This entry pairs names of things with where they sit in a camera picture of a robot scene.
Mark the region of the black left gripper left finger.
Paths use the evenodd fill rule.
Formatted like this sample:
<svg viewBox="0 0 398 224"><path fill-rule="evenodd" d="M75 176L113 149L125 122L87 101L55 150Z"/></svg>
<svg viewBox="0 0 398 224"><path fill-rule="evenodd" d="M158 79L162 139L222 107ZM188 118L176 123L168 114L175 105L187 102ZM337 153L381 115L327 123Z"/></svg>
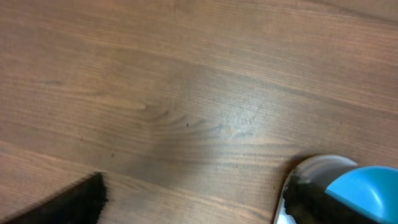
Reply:
<svg viewBox="0 0 398 224"><path fill-rule="evenodd" d="M103 174L94 172L59 193L5 218L3 224L97 224L108 189Z"/></svg>

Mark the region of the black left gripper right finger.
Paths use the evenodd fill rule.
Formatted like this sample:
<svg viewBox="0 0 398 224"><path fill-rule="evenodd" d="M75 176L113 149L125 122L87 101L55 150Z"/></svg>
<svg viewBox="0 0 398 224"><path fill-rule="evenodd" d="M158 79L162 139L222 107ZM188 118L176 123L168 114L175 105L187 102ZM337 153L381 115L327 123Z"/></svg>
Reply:
<svg viewBox="0 0 398 224"><path fill-rule="evenodd" d="M290 177L283 199L285 213L296 224L377 224L298 175Z"/></svg>

